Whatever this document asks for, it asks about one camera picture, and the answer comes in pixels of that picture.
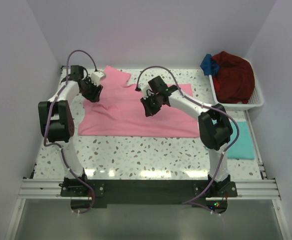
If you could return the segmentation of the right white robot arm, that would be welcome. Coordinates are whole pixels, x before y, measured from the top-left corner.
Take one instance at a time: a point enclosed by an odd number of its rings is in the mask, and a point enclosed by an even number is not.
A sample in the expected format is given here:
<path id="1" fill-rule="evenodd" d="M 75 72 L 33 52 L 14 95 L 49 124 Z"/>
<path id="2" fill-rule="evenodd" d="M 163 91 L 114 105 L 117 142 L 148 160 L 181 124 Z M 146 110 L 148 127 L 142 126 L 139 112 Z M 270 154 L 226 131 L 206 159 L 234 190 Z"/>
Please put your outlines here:
<path id="1" fill-rule="evenodd" d="M 209 154 L 208 176 L 213 180 L 208 184 L 208 190 L 216 197 L 224 193 L 226 184 L 223 181 L 229 176 L 226 151 L 233 128 L 223 105 L 196 101 L 177 85 L 168 86 L 159 76 L 136 90 L 142 92 L 140 101 L 146 117 L 154 116 L 166 105 L 186 113 L 198 122 L 200 140 Z"/>

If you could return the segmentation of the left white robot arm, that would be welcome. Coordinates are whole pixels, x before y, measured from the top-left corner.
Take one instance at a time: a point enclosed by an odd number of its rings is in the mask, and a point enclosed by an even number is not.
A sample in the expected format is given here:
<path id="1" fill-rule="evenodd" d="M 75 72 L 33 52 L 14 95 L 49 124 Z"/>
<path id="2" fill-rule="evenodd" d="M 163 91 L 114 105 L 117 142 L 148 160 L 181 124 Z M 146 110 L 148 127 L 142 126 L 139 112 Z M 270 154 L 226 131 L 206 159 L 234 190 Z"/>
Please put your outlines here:
<path id="1" fill-rule="evenodd" d="M 40 130 L 45 147 L 53 146 L 60 156 L 65 179 L 76 179 L 72 191 L 78 196 L 89 192 L 89 183 L 85 181 L 85 171 L 79 162 L 73 144 L 75 124 L 70 105 L 77 95 L 91 103 L 100 99 L 103 86 L 101 81 L 106 74 L 101 70 L 88 70 L 80 65 L 66 69 L 66 76 L 61 79 L 57 92 L 47 101 L 38 103 Z"/>

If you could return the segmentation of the pink t shirt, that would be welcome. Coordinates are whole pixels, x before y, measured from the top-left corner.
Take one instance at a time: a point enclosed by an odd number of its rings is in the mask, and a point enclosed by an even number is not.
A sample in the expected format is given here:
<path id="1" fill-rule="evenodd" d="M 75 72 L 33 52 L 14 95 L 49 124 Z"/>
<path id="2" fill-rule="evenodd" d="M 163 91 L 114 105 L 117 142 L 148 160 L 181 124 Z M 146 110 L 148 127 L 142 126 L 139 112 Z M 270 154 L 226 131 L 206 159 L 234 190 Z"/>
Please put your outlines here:
<path id="1" fill-rule="evenodd" d="M 197 138 L 198 123 L 179 109 L 162 106 L 157 114 L 146 117 L 135 91 L 128 84 L 131 74 L 107 66 L 98 102 L 85 99 L 85 114 L 78 126 L 80 136 Z"/>

